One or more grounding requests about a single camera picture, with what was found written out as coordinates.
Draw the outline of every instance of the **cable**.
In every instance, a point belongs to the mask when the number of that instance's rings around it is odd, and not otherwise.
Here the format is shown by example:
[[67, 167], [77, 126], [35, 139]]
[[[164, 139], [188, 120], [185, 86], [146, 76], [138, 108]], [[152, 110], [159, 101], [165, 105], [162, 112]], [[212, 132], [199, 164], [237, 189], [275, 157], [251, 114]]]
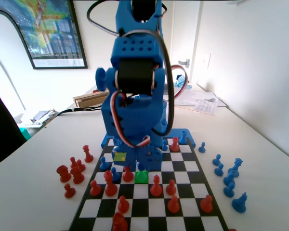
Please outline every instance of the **cable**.
[[153, 37], [156, 38], [158, 41], [158, 44], [161, 48], [162, 55], [164, 57], [164, 62], [165, 62], [165, 70], [166, 70], [166, 76], [167, 76], [167, 82], [168, 82], [168, 96], [169, 96], [169, 108], [168, 108], [168, 123], [166, 126], [166, 130], [164, 132], [159, 132], [155, 130], [154, 128], [152, 129], [153, 132], [159, 136], [166, 136], [172, 128], [173, 124], [173, 117], [174, 117], [174, 90], [173, 90], [173, 80], [172, 80], [172, 72], [171, 72], [171, 64], [170, 64], [170, 59], [167, 53], [167, 48], [166, 45], [161, 38], [161, 36], [154, 30], [145, 30], [145, 29], [137, 29], [137, 30], [132, 30], [130, 32], [127, 32], [126, 34], [123, 35], [123, 37], [128, 37], [133, 34], [149, 34], [152, 35]]

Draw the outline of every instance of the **white square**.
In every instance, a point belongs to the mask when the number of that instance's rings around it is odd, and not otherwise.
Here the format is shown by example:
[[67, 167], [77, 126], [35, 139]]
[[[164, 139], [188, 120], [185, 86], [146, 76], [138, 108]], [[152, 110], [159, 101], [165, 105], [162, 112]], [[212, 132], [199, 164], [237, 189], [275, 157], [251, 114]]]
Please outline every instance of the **white square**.
[[189, 177], [187, 172], [174, 172], [177, 184], [189, 184]]
[[218, 217], [201, 217], [205, 231], [223, 231]]
[[[167, 185], [169, 185], [169, 184], [163, 184], [164, 198], [172, 198], [172, 196], [168, 195], [168, 193], [166, 192]], [[179, 193], [178, 193], [177, 184], [174, 184], [174, 186], [177, 189], [174, 195], [176, 195], [178, 198], [180, 198]]]
[[195, 198], [206, 198], [209, 195], [205, 184], [191, 184]]
[[[123, 215], [126, 218], [130, 218], [131, 217], [131, 208], [132, 208], [132, 205], [133, 205], [133, 199], [126, 199], [126, 200], [130, 203], [130, 207], [129, 207], [129, 210], [127, 210], [127, 212], [123, 213]], [[119, 203], [120, 203], [120, 200], [118, 199], [115, 212], [119, 211], [118, 210]]]
[[164, 199], [149, 199], [149, 217], [165, 217]]
[[95, 175], [95, 180], [97, 184], [107, 184], [107, 182], [105, 181], [105, 177], [104, 177], [104, 172], [97, 172]]
[[168, 231], [185, 231], [183, 217], [166, 217]]
[[100, 199], [86, 200], [80, 213], [80, 218], [95, 218], [101, 204]]
[[103, 199], [117, 199], [117, 198], [118, 198], [118, 194], [119, 194], [120, 185], [119, 185], [119, 184], [116, 184], [116, 186], [117, 186], [117, 192], [116, 192], [116, 194], [113, 195], [113, 196], [107, 196], [107, 195], [106, 195], [106, 188], [105, 188], [105, 190], [104, 190], [104, 195], [103, 195]]
[[131, 231], [149, 231], [149, 218], [131, 218]]
[[184, 161], [186, 171], [188, 172], [199, 172], [196, 161]]
[[162, 161], [162, 172], [173, 172], [172, 161]]
[[170, 153], [172, 161], [183, 161], [183, 157], [181, 153]]
[[159, 184], [162, 184], [162, 173], [161, 172], [149, 172], [149, 184], [154, 184], [154, 176], [159, 176]]
[[115, 165], [114, 163], [112, 163], [111, 168], [112, 168], [112, 167], [115, 167], [117, 172], [123, 172], [124, 166]]
[[112, 226], [112, 218], [96, 218], [93, 231], [109, 231]]
[[192, 152], [189, 145], [179, 145], [179, 147], [180, 147], [180, 151], [182, 153], [191, 153]]
[[134, 199], [148, 199], [149, 198], [149, 185], [148, 184], [135, 184], [133, 198]]
[[105, 153], [104, 157], [105, 157], [106, 162], [113, 162], [111, 153]]
[[184, 217], [200, 217], [198, 206], [195, 199], [180, 199]]

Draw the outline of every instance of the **black square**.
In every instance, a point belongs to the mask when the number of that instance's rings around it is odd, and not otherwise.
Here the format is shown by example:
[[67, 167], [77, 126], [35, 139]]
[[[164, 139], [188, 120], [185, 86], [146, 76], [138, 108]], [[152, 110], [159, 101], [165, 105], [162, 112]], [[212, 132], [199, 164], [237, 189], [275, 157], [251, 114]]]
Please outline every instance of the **black square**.
[[186, 231], [204, 231], [201, 217], [184, 218]]
[[170, 153], [163, 153], [163, 161], [171, 161]]
[[193, 153], [181, 153], [184, 161], [195, 161], [196, 157]]
[[177, 190], [180, 198], [195, 198], [190, 184], [177, 184]]
[[170, 180], [175, 180], [174, 172], [161, 172], [162, 173], [162, 182], [163, 184], [168, 184]]
[[164, 199], [166, 216], [167, 216], [167, 217], [183, 217], [183, 212], [182, 212], [182, 207], [181, 207], [180, 199], [178, 199], [178, 203], [179, 203], [179, 205], [180, 205], [180, 209], [179, 209], [179, 211], [176, 212], [176, 213], [172, 213], [172, 212], [170, 212], [169, 209], [168, 209], [168, 202], [169, 202], [170, 200], [171, 200], [170, 198]]
[[97, 212], [98, 218], [112, 218], [115, 214], [117, 205], [116, 199], [102, 199], [100, 208]]
[[149, 230], [167, 231], [166, 218], [149, 218]]
[[175, 172], [186, 172], [186, 167], [183, 161], [173, 161], [173, 171]]
[[149, 216], [149, 199], [133, 199], [131, 216], [132, 217], [148, 217]]
[[196, 200], [196, 203], [197, 203], [197, 206], [198, 206], [198, 209], [199, 209], [200, 216], [202, 216], [202, 217], [218, 216], [218, 213], [217, 213], [216, 209], [214, 209], [214, 203], [212, 203], [213, 204], [212, 212], [206, 213], [206, 212], [202, 211], [202, 209], [200, 208], [200, 201], [202, 201], [203, 199], [195, 199], [195, 200]]
[[118, 198], [125, 196], [126, 199], [133, 199], [134, 184], [121, 184], [119, 188]]
[[72, 223], [70, 231], [91, 231], [95, 223], [95, 218], [77, 218]]
[[203, 176], [200, 172], [187, 172], [191, 184], [204, 183]]
[[159, 195], [159, 196], [153, 196], [152, 194], [151, 194], [151, 191], [150, 191], [150, 189], [151, 189], [151, 186], [152, 186], [153, 184], [149, 184], [149, 198], [150, 199], [154, 199], [154, 198], [164, 198], [164, 191], [163, 191], [163, 185], [162, 184], [159, 184], [161, 187], [162, 187], [162, 193], [161, 193], [161, 195]]

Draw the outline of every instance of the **green square marker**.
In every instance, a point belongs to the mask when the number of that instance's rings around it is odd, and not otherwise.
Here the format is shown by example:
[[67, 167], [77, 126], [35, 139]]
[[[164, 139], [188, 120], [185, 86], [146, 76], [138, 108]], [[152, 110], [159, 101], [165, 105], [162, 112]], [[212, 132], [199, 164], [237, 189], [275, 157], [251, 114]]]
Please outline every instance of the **green square marker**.
[[139, 171], [135, 173], [135, 184], [148, 184], [149, 183], [149, 172]]
[[114, 161], [125, 161], [126, 153], [116, 153]]

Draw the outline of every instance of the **white wall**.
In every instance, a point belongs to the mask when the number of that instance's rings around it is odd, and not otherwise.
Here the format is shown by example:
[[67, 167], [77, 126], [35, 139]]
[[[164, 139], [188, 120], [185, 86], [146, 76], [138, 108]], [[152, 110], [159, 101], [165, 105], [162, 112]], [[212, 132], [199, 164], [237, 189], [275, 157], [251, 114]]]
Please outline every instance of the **white wall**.
[[289, 154], [289, 0], [204, 1], [198, 83]]
[[[80, 35], [89, 69], [33, 70], [25, 48], [12, 23], [0, 15], [0, 60], [9, 73], [26, 108], [55, 108], [58, 111], [71, 105], [72, 97], [84, 94], [95, 85], [95, 70], [111, 67], [110, 56], [115, 36], [93, 26], [86, 17], [95, 1], [74, 1]], [[171, 43], [172, 2], [162, 26], [167, 47]], [[104, 2], [93, 10], [93, 20], [116, 30], [115, 15], [118, 3]]]

